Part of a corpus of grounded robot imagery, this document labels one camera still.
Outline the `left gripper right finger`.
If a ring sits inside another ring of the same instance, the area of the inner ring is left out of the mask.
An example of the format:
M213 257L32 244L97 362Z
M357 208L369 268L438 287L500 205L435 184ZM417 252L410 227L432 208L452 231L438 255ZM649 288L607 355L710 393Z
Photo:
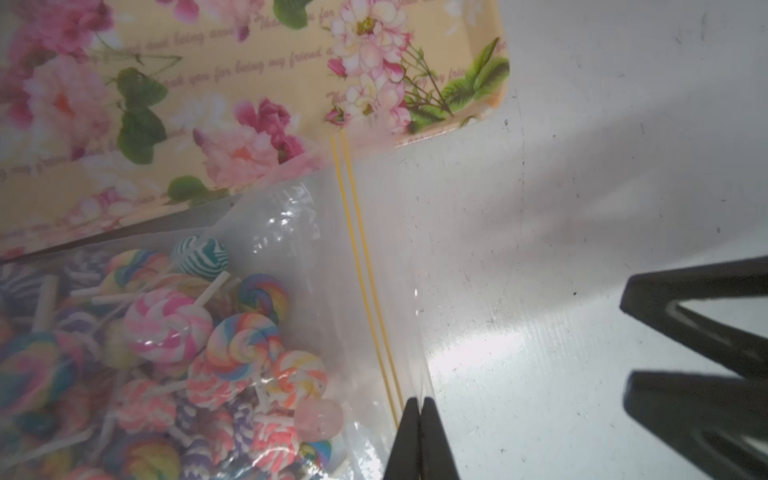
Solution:
M435 400L426 397L420 413L420 478L459 480L450 444Z

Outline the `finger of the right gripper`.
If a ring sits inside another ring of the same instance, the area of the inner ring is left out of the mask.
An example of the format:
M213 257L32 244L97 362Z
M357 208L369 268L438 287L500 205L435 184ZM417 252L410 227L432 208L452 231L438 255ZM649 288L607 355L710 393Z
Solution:
M626 413L712 479L765 479L767 383L736 377L634 371Z
M767 295L765 256L631 276L620 310L744 378L767 376L767 339L711 319L685 301Z

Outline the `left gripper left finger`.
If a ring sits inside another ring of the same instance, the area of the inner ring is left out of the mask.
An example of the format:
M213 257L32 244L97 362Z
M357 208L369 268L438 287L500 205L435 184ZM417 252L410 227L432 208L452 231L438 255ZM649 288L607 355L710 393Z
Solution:
M421 415L415 397L405 404L384 472L384 480L419 480L421 477Z

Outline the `clear ziploc bag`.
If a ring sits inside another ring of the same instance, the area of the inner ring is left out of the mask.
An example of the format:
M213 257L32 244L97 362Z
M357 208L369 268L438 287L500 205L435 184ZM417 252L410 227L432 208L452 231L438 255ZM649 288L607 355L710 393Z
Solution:
M418 479L416 328L383 128L207 229L1 265L5 479Z

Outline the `pile of colourful lollipop candies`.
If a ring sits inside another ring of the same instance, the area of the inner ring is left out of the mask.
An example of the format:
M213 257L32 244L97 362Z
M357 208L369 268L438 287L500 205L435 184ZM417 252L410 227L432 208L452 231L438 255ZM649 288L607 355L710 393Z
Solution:
M291 295L222 241L1 267L5 479L335 479L344 418Z

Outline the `floral rectangular tray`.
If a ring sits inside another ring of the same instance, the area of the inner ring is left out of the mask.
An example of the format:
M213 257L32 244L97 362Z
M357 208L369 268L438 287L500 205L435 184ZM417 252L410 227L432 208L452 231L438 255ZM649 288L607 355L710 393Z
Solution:
M509 74L495 1L5 1L1 256L301 175L341 129L464 127Z

